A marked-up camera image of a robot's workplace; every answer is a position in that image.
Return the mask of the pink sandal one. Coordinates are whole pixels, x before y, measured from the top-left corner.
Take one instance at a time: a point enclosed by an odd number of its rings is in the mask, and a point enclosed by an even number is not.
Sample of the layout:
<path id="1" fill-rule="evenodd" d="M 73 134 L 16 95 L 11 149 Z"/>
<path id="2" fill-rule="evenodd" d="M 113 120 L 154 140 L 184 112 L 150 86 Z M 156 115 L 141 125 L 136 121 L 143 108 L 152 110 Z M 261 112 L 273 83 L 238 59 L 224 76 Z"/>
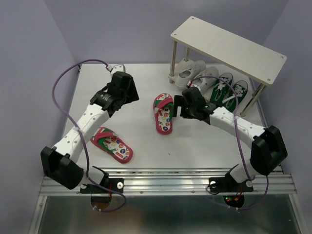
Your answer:
<path id="1" fill-rule="evenodd" d="M 162 135 L 168 135 L 173 130 L 173 98 L 168 93 L 158 95 L 153 102 L 153 112 L 156 130 Z"/>

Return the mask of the white sneaker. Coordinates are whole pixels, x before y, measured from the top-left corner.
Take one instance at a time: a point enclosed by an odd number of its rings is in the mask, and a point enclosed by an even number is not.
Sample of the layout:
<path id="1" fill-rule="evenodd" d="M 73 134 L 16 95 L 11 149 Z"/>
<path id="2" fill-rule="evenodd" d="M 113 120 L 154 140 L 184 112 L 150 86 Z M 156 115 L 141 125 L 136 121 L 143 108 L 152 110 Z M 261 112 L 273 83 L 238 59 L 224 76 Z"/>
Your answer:
<path id="1" fill-rule="evenodd" d="M 206 69 L 206 63 L 202 60 L 193 62 L 192 64 L 186 66 L 178 74 L 175 81 L 175 85 L 179 88 L 185 88 L 187 83 L 195 78 L 200 72 Z"/>

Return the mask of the white sneaker one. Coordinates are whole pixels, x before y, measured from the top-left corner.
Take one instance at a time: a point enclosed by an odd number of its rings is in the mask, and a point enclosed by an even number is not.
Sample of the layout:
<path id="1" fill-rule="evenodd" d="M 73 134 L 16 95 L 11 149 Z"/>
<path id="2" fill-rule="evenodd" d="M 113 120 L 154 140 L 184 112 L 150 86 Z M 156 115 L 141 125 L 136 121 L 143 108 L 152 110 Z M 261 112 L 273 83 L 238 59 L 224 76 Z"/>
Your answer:
<path id="1" fill-rule="evenodd" d="M 214 85 L 216 78 L 219 76 L 219 71 L 215 66 L 206 68 L 200 72 L 193 80 L 201 80 L 200 93 L 204 95 L 208 88 Z"/>

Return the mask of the green sneaker one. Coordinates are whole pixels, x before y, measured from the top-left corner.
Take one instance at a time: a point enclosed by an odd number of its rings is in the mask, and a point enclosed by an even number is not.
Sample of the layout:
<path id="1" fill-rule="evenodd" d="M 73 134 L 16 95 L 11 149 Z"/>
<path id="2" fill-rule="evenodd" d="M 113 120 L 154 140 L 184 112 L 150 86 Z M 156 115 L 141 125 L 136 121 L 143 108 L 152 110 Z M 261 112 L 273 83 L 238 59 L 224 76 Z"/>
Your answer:
<path id="1" fill-rule="evenodd" d="M 210 97 L 210 102 L 221 104 L 226 93 L 229 91 L 229 85 L 233 82 L 233 75 L 232 73 L 223 73 L 220 75 L 220 78 L 223 79 L 225 82 L 217 80 L 214 84 L 214 88 Z"/>
<path id="2" fill-rule="evenodd" d="M 236 104 L 238 105 L 243 101 L 247 92 L 248 84 L 244 80 L 239 80 L 233 85 L 234 92 L 229 91 L 226 98 L 222 101 L 223 106 L 229 111 L 233 112 L 236 109 Z"/>

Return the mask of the pink sandal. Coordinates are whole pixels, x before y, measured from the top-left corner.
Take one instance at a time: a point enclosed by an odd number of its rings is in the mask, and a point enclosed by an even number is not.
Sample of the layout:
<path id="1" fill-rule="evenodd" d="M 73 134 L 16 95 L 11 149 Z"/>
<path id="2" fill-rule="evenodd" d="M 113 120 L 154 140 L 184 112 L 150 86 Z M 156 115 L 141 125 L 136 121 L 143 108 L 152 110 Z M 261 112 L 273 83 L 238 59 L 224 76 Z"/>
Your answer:
<path id="1" fill-rule="evenodd" d="M 90 141 L 121 164 L 129 163 L 133 158 L 132 148 L 108 128 L 100 127 Z"/>

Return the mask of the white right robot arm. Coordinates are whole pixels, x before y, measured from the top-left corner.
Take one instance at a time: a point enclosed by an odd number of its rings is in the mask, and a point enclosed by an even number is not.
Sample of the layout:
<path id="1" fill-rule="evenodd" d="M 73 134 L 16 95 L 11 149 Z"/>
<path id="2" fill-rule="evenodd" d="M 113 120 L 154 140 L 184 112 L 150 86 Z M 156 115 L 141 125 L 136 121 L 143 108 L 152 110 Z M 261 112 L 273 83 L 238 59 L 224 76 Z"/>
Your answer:
<path id="1" fill-rule="evenodd" d="M 268 176 L 288 155 L 280 130 L 265 128 L 235 116 L 225 107 L 207 102 L 191 87 L 174 97 L 173 116 L 197 119 L 235 136 L 251 150 L 250 159 L 232 167 L 223 177 L 211 177 L 207 189 L 212 194 L 252 192 L 251 179 Z"/>

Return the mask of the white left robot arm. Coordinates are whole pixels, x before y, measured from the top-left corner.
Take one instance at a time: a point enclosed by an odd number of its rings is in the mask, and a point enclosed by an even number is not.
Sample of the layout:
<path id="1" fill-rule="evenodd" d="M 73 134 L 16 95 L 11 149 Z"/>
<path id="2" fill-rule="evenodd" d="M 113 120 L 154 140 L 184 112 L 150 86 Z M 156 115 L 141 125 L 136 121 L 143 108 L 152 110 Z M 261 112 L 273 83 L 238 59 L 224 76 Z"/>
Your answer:
<path id="1" fill-rule="evenodd" d="M 87 177 L 86 169 L 77 165 L 79 156 L 96 130 L 123 105 L 139 99 L 133 77 L 125 72 L 113 73 L 111 82 L 97 91 L 73 128 L 53 147 L 40 153 L 45 176 L 72 190 Z"/>

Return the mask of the beige two-tier shoe shelf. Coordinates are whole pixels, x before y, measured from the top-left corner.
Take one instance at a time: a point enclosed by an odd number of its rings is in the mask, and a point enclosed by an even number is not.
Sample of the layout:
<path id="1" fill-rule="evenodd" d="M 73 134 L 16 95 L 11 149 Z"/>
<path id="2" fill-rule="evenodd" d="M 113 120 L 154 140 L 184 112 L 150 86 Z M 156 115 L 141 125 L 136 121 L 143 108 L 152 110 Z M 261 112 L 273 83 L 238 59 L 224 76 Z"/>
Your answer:
<path id="1" fill-rule="evenodd" d="M 266 48 L 194 16 L 171 33 L 173 41 L 169 82 L 174 83 L 183 66 L 192 63 L 191 50 L 255 80 L 259 86 L 240 112 L 245 117 L 261 93 L 276 80 L 287 56 Z"/>

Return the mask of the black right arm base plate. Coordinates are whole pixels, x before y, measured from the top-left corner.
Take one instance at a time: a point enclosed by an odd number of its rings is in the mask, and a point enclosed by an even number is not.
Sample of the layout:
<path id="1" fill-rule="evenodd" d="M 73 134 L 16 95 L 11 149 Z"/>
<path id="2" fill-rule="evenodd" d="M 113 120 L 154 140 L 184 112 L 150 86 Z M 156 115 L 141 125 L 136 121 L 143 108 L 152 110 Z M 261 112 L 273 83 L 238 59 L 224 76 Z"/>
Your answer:
<path id="1" fill-rule="evenodd" d="M 206 191 L 212 194 L 218 193 L 236 193 L 236 192 L 253 192 L 253 185 L 247 185 L 247 180 L 237 183 L 229 177 L 211 177 L 206 187 Z"/>

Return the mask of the aluminium mounting rail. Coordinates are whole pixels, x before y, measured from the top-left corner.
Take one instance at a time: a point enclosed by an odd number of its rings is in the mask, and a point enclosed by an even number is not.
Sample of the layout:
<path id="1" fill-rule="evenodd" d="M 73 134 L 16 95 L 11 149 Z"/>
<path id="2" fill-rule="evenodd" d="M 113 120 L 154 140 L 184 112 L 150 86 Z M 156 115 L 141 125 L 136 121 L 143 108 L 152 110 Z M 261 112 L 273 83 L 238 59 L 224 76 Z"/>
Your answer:
<path id="1" fill-rule="evenodd" d="M 111 178 L 124 179 L 126 196 L 147 195 L 207 195 L 211 177 L 221 177 L 227 168 L 106 168 Z M 259 175 L 253 181 L 253 195 L 261 195 L 269 182 L 268 194 L 296 194 L 291 175 L 278 167 L 266 179 Z"/>

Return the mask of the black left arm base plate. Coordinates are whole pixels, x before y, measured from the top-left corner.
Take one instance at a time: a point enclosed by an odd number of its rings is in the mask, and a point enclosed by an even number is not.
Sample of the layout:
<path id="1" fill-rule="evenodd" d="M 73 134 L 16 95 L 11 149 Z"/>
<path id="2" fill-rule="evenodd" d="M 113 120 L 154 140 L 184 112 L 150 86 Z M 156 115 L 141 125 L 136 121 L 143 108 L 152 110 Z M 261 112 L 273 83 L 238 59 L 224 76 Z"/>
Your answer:
<path id="1" fill-rule="evenodd" d="M 123 193 L 124 179 L 121 177 L 105 179 L 100 186 L 95 184 L 82 184 L 80 186 L 80 194 L 96 195 L 108 193 Z"/>

